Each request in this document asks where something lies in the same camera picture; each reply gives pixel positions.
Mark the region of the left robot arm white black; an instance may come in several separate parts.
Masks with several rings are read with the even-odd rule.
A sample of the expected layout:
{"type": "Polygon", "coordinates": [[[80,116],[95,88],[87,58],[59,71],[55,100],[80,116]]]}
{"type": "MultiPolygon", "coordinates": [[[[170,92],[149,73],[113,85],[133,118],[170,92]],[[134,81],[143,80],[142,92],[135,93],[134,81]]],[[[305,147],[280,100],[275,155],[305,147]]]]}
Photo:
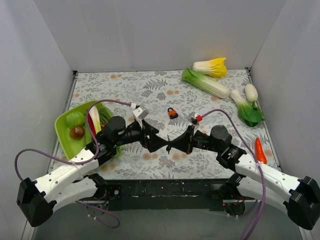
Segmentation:
{"type": "Polygon", "coordinates": [[[138,142],[150,153],[167,146],[169,141],[158,133],[145,120],[126,125],[123,117],[113,116],[96,139],[71,160],[35,180],[21,179],[17,205],[29,224],[38,227],[70,203],[91,197],[103,199],[108,193],[106,181],[97,173],[87,173],[112,159],[118,146],[138,142]]]}

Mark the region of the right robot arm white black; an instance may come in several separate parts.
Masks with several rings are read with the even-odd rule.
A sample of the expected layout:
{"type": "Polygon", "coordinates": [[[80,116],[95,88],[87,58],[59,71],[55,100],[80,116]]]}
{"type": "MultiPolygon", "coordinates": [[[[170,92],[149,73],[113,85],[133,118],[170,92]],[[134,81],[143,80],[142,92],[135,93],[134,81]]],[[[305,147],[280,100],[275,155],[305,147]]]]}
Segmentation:
{"type": "Polygon", "coordinates": [[[217,153],[217,161],[244,179],[226,186],[227,195],[237,199],[243,193],[258,198],[257,184],[265,184],[265,201],[286,209],[288,217],[298,226],[312,230],[320,218],[320,187],[311,177],[298,178],[280,172],[264,163],[257,163],[245,150],[232,144],[232,136],[222,125],[212,127],[210,134],[194,131],[192,125],[179,137],[168,142],[187,154],[193,148],[217,153]]]}

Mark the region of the orange padlock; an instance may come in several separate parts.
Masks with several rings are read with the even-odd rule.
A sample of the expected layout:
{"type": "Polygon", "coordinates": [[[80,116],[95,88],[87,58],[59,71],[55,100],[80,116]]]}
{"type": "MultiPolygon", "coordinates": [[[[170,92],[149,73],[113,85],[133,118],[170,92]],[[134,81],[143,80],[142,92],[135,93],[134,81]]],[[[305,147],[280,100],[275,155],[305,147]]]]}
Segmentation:
{"type": "Polygon", "coordinates": [[[176,119],[179,116],[178,113],[172,107],[169,107],[167,109],[167,113],[171,120],[176,119]]]}

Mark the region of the black-headed keys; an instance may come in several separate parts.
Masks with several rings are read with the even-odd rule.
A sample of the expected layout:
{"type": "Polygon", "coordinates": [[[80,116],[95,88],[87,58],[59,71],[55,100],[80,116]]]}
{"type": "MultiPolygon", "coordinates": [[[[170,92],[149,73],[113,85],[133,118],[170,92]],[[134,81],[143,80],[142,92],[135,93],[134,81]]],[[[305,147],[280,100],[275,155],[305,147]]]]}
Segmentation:
{"type": "MultiPolygon", "coordinates": [[[[170,137],[169,137],[169,135],[167,135],[167,141],[170,142],[170,137]]],[[[168,154],[170,153],[171,149],[172,149],[172,148],[171,148],[169,145],[167,145],[166,151],[167,151],[168,154]]]]}

